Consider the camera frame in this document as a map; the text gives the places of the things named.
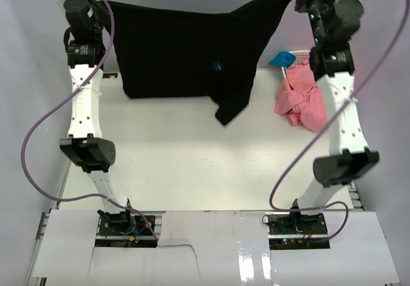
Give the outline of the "black t shirt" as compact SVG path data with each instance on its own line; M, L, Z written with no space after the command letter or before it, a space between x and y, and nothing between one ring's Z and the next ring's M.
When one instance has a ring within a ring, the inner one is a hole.
M228 125L249 104L259 59L292 0L252 0L228 13L111 2L127 97L208 97Z

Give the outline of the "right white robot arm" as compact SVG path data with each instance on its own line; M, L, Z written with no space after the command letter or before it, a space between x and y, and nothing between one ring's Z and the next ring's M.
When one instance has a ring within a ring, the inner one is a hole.
M313 180L295 200L300 211L289 218L290 228L306 233L331 198L379 162L363 135L354 97L355 67L350 39L364 13L358 0L296 0L295 11L307 13L315 41L310 69L320 91L329 123L329 154L314 159Z

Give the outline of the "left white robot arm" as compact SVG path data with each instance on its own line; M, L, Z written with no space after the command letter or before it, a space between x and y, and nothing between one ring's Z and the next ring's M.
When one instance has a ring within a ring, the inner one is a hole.
M105 54L103 26L92 0L65 0L65 16L69 22L66 52L72 82L71 122L67 137L60 140L60 149L71 162L93 181L104 195L100 214L116 214L113 226L122 234L135 228L135 218L123 212L129 206L110 173L115 163L116 149L112 141L103 138L99 122L100 85L103 69L99 66Z

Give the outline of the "white perforated laundry basket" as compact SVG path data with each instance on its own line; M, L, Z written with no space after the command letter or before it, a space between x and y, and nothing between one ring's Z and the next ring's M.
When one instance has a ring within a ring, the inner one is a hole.
M295 60L288 68L282 68L283 80L280 90L311 90L315 87L315 79L309 64L308 51L291 51Z

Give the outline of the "black label sticker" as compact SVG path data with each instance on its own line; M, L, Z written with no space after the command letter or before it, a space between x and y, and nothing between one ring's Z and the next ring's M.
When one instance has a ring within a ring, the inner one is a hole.
M110 79L110 78L118 78L118 73L104 73L103 78L104 79Z

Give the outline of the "blue t shirt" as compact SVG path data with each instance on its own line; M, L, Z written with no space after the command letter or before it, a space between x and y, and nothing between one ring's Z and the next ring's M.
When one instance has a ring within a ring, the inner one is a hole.
M296 56L287 51L279 52L275 58L269 61L269 65L289 68L296 60Z

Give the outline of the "pink t shirt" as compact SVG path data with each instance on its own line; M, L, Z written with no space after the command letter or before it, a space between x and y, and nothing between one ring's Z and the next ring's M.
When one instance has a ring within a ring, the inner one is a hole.
M303 125L318 132L327 123L324 100L306 59L286 69L277 92L274 112L288 118L292 126Z

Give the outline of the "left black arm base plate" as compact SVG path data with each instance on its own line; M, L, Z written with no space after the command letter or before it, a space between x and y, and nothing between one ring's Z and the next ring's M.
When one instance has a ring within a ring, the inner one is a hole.
M111 214L98 210L99 224L95 238L98 248L156 248L159 237L161 219L158 215L132 214L129 210Z

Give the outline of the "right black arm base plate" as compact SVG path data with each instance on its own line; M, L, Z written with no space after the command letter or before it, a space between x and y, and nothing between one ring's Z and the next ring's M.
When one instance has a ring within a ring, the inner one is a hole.
M323 214L265 214L261 222L268 228L271 251L329 249L328 230Z

